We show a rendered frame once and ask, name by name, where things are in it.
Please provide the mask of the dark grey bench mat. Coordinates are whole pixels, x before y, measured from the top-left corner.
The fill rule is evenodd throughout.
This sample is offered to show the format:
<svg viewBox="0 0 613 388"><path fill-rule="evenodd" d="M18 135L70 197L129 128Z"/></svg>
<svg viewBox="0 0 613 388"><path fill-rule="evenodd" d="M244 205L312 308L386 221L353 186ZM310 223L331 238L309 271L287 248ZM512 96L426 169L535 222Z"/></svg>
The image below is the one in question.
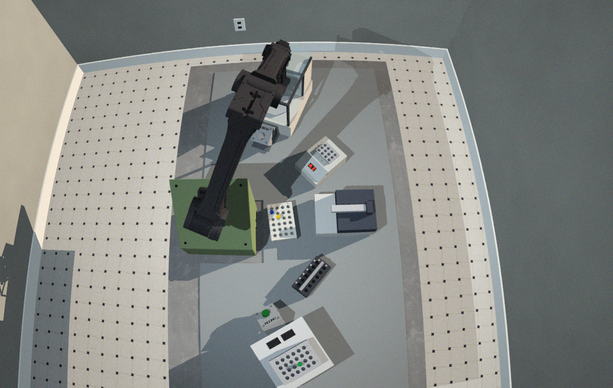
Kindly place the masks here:
<svg viewBox="0 0 613 388"><path fill-rule="evenodd" d="M267 334L254 313L273 303L286 325L303 317L333 366L297 388L409 388L402 256L374 69L312 68L292 136L269 151L248 140L233 178L264 201L264 263L200 263L202 388L277 388L251 345ZM347 155L315 188L295 163L327 136ZM374 189L373 235L315 236L314 194ZM272 242L267 205L292 202L297 240ZM320 257L330 270L305 298L292 284Z"/></svg>

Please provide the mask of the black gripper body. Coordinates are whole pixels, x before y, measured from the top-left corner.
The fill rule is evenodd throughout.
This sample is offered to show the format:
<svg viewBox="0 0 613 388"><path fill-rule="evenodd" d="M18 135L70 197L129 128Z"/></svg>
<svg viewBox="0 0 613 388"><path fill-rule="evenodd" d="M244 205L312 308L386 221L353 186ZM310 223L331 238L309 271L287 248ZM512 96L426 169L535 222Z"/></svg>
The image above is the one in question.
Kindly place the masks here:
<svg viewBox="0 0 613 388"><path fill-rule="evenodd" d="M282 83L282 81L281 81L281 74L278 77L276 77L276 79L277 79L277 83L278 84L280 84L282 86L285 86L286 88L287 88L287 85L291 82L291 78L286 77L286 79Z"/></svg>

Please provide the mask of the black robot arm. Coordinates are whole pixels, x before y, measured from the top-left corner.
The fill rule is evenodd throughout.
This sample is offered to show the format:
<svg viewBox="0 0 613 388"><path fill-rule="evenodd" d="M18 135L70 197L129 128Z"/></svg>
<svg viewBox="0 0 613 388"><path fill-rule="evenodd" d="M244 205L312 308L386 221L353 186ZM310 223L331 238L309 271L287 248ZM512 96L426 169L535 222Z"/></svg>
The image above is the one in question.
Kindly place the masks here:
<svg viewBox="0 0 613 388"><path fill-rule="evenodd" d="M230 211L226 209L225 195L244 148L256 130L260 130L269 107L277 109L286 90L275 77L281 74L282 83L286 79L286 67L292 55L289 44L283 40L266 44L260 68L252 73L241 70L237 75L231 89L236 95L225 115L229 119L222 150L209 186L200 187L197 197L192 199L184 228L218 241Z"/></svg>

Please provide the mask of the cream tube rack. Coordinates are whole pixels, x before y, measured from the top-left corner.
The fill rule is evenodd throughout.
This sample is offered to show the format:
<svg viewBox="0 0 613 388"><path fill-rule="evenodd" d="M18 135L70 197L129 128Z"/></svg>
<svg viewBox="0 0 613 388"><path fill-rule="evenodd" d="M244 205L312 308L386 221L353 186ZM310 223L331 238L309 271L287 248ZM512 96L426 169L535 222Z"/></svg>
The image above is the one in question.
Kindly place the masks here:
<svg viewBox="0 0 613 388"><path fill-rule="evenodd" d="M273 216L270 214L270 210L274 211ZM272 243L276 243L277 241L297 240L292 202L267 205L267 211ZM280 220L276 218L277 214L281 216Z"/></svg>

